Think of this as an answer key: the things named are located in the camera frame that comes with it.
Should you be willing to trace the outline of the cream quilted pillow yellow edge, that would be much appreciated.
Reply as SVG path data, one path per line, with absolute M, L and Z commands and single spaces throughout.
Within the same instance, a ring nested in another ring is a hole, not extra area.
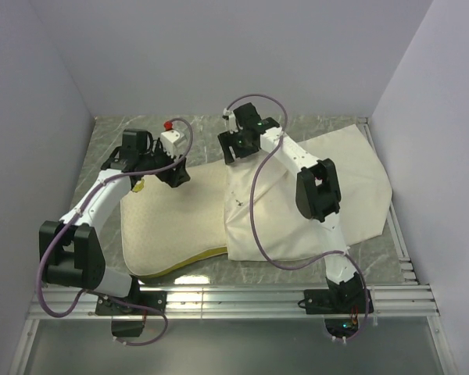
M 123 256 L 130 272 L 160 277 L 227 252 L 222 161 L 188 169 L 190 181 L 171 188 L 145 177 L 141 191 L 120 202 Z

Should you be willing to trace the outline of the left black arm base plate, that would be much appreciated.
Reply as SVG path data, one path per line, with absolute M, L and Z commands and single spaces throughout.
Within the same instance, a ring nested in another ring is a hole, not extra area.
M 98 297 L 96 316 L 140 316 L 157 315 L 149 312 L 148 308 L 165 312 L 167 300 L 166 291 L 142 291 L 138 296 L 128 298 Z

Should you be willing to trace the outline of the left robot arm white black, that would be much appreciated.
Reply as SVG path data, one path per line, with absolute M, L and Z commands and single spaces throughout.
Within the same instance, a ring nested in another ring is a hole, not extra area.
M 193 133 L 175 130 L 171 122 L 158 138 L 147 130 L 126 129 L 84 197 L 59 220 L 41 225 L 35 287 L 47 314 L 58 315 L 47 306 L 43 284 L 114 298 L 114 305 L 124 314 L 140 309 L 136 277 L 107 266 L 99 235 L 120 201 L 142 188 L 146 176 L 155 176 L 172 188 L 189 181 L 186 158 L 192 143 Z

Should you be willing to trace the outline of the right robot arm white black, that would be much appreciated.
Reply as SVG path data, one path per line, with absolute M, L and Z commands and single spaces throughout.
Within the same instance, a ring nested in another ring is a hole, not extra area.
M 286 123 L 262 118 L 256 107 L 247 102 L 231 102 L 223 111 L 228 129 L 218 140 L 224 161 L 230 165 L 259 151 L 266 157 L 257 166 L 249 191 L 249 222 L 253 238 L 262 257 L 280 270 L 291 270 L 273 260 L 263 248 L 256 230 L 255 193 L 257 180 L 270 159 L 275 158 L 295 178 L 295 205 L 300 215 L 315 224 L 324 235 L 325 250 L 295 268 L 303 269 L 319 260 L 326 263 L 328 301 L 337 312 L 348 312 L 363 299 L 370 302 L 365 277 L 349 254 L 340 220 L 342 193 L 336 166 L 331 159 L 320 159 L 304 151 L 286 132 Z

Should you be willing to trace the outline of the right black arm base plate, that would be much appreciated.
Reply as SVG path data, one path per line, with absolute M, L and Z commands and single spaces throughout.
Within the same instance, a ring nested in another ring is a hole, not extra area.
M 341 295 L 331 289 L 306 289 L 304 298 L 298 302 L 301 309 L 306 310 L 307 315 L 345 315 L 350 313 L 374 312 L 374 304 L 371 293 L 367 292 L 368 302 L 365 299 L 365 290 L 353 292 L 349 296 Z

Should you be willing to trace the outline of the cream satin pillowcase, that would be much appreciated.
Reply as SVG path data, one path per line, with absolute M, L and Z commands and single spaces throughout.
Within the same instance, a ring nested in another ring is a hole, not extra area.
M 290 171 L 260 151 L 227 169 L 224 222 L 231 261 L 293 261 L 339 245 L 327 243 L 325 221 L 351 246 L 382 235 L 392 188 L 358 126 L 300 143 L 309 166 Z

